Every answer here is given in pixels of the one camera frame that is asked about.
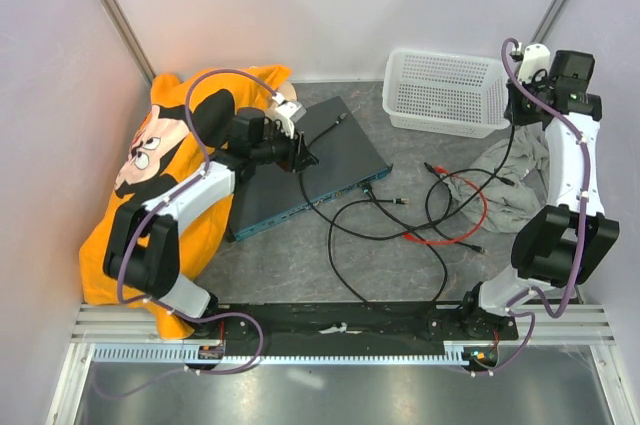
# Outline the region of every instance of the mickey mouse graphic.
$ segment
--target mickey mouse graphic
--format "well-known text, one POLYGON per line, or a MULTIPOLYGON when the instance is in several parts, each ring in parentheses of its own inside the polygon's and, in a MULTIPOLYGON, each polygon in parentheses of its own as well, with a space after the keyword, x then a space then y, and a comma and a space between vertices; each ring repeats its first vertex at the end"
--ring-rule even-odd
MULTIPOLYGON (((193 125, 207 147, 220 147, 235 113, 233 95, 218 90, 204 99, 192 113, 193 125)), ((119 198, 133 194, 144 202, 170 190, 178 182, 163 173, 189 135, 184 105, 152 105, 146 123, 129 147, 127 160, 118 172, 114 191, 119 198)))

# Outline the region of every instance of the gray cloth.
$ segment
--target gray cloth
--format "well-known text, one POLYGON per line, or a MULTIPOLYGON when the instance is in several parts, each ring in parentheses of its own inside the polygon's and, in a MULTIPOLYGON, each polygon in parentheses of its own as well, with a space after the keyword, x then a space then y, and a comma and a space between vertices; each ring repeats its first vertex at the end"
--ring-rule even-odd
MULTIPOLYGON (((484 152, 469 168, 480 168, 493 172, 504 158, 508 140, 501 140, 484 152)), ((498 176, 512 180, 515 185, 506 185, 500 180, 492 180, 482 193, 489 202, 489 213, 482 227, 491 232, 516 233, 541 209, 535 191, 523 183, 524 178, 535 169, 542 173, 548 183, 549 152, 540 143, 529 127, 516 130, 511 152, 498 176)), ((481 172, 463 174, 474 184, 481 185, 489 178, 481 172)), ((475 190, 462 180, 445 181, 451 195, 458 202, 469 198, 475 190)), ((476 197, 462 209, 469 220, 477 223, 483 211, 483 202, 476 197)))

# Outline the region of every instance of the black connector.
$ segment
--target black connector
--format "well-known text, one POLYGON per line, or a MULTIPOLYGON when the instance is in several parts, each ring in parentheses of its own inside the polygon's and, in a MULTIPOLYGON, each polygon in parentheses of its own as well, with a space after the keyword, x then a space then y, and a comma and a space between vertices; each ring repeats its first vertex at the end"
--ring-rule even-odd
POLYGON ((371 198, 371 192, 373 191, 371 189, 371 182, 360 182, 358 186, 362 189, 367 197, 371 198))
POLYGON ((496 176, 496 178, 498 180, 500 180, 502 183, 504 183, 505 185, 509 185, 510 187, 515 187, 516 182, 514 182, 513 180, 506 178, 506 177, 498 177, 496 176))
POLYGON ((424 162, 424 166, 427 167, 427 171, 429 173, 433 173, 434 175, 440 176, 440 173, 438 173, 438 171, 432 165, 429 165, 427 162, 424 162))

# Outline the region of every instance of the white plastic basket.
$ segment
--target white plastic basket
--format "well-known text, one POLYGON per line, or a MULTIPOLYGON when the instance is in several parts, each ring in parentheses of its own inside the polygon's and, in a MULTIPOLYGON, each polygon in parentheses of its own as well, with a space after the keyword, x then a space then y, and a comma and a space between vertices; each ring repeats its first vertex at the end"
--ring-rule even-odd
POLYGON ((484 138, 509 125, 506 81, 499 60, 394 50, 382 107, 394 127, 484 138))

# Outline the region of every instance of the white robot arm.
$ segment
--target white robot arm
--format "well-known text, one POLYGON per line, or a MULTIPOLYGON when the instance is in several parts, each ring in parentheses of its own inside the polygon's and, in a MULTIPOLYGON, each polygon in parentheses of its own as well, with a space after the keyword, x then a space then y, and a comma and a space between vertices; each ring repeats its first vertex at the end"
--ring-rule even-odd
POLYGON ((217 306, 217 298, 180 273, 179 237, 202 213, 233 194, 253 176, 260 164, 278 163, 287 172, 317 164, 304 136, 295 128, 304 107, 284 97, 265 112, 243 108, 233 116, 227 148, 218 149, 190 177, 142 204, 126 202, 116 212, 105 254, 104 272, 117 279, 126 267, 124 283, 159 300, 171 310, 199 318, 217 306), (152 216, 146 247, 136 245, 125 260, 126 248, 145 216, 152 216))
MULTIPOLYGON (((596 172, 596 143, 602 107, 600 97, 586 93, 595 65, 593 56, 559 51, 549 67, 550 53, 542 44, 519 50, 522 63, 518 81, 563 115, 586 140, 589 151, 589 190, 586 206, 587 233, 576 283, 583 283, 615 243, 619 225, 604 217, 596 172)), ((478 284, 465 297, 467 315, 488 326, 500 324, 518 305, 542 292, 567 286, 577 243, 585 162, 581 143, 567 124, 536 107, 518 87, 509 84, 510 120, 514 125, 542 122, 549 146, 550 177, 547 205, 517 235, 511 266, 496 278, 478 284), (513 297, 521 296, 509 303, 513 297)))

